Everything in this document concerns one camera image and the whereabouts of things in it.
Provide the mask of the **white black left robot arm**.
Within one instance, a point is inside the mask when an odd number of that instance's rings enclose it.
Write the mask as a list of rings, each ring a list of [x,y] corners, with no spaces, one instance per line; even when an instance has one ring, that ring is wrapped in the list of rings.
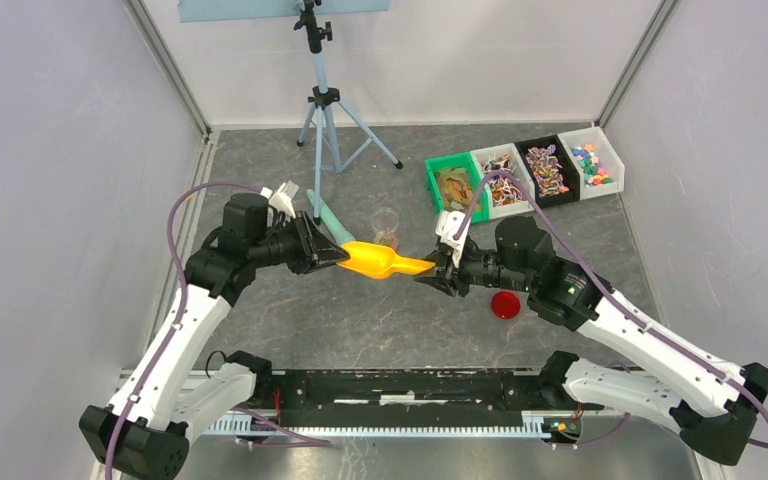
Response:
[[[125,384],[104,406],[89,406],[79,429],[105,466],[135,479],[173,479],[191,445],[234,406],[266,405],[274,394],[269,361],[232,355],[211,378],[181,393],[207,340],[262,268],[312,273],[348,259],[304,212],[287,212],[260,193],[238,193],[222,223],[187,261],[160,331]]]

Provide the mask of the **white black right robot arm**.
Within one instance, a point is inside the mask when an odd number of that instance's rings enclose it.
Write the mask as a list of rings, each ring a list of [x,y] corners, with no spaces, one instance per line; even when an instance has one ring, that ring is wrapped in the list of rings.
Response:
[[[617,409],[674,432],[709,460],[739,462],[753,444],[768,396],[766,366],[736,364],[672,332],[581,261],[557,255],[550,234],[531,217],[499,223],[491,249],[479,247],[463,221],[460,212],[438,216],[431,267],[418,282],[452,297],[474,286],[523,292],[541,319],[607,346],[645,371],[634,377],[556,352],[537,382],[545,405],[575,401]]]

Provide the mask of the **yellow plastic scoop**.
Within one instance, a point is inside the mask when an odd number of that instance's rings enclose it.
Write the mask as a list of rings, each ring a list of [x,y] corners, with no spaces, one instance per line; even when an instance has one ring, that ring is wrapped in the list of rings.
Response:
[[[338,266],[376,280],[393,274],[415,276],[434,267],[432,261],[403,257],[393,248],[375,243],[350,241],[342,249],[349,257],[339,261]]]

